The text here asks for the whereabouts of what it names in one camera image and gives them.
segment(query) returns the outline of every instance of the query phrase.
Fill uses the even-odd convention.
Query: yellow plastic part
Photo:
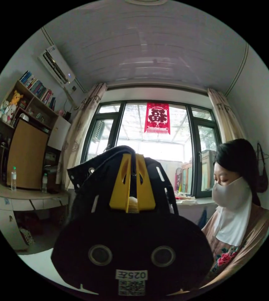
[[[138,210],[155,209],[155,200],[143,155],[136,154],[137,170],[137,204]],[[130,193],[131,154],[124,154],[116,182],[112,191],[109,206],[111,209],[125,210],[128,213]]]
[[[123,154],[109,206],[111,209],[125,210],[128,213],[130,192],[131,154]]]
[[[143,155],[136,154],[137,168],[137,203],[138,210],[153,210],[155,209],[155,200],[147,171],[145,159]]]

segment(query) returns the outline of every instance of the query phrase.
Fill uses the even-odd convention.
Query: label sticker
[[[148,280],[148,271],[116,270],[116,279],[119,280],[119,296],[145,295],[145,281]]]

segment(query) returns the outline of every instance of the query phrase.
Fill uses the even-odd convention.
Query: plastic bottle
[[[11,190],[16,191],[16,167],[13,166],[13,170],[11,172]]]
[[[47,192],[47,184],[48,184],[48,175],[45,173],[43,176],[43,184],[41,187],[42,192]]]

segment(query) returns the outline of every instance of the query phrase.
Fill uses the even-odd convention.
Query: beige curtain
[[[208,89],[208,96],[214,107],[214,113],[220,128],[222,143],[246,138],[234,112],[232,111],[226,97],[213,89]]]
[[[103,97],[107,85],[96,84],[88,93],[82,103],[67,133],[65,143],[61,150],[56,174],[56,184],[64,185],[65,189],[74,188],[69,179],[67,169],[80,164],[84,140],[95,114],[98,104]]]

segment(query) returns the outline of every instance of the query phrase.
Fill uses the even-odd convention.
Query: air conditioner
[[[100,142],[101,141],[102,135],[103,135],[103,132],[104,132],[104,128],[105,128],[104,121],[103,120],[97,121],[97,124],[95,126],[95,129],[94,129],[94,132],[93,132],[93,135],[92,135],[92,138],[91,138],[91,140],[93,142]]]
[[[75,74],[55,45],[47,48],[38,58],[61,87],[64,88],[75,80]]]

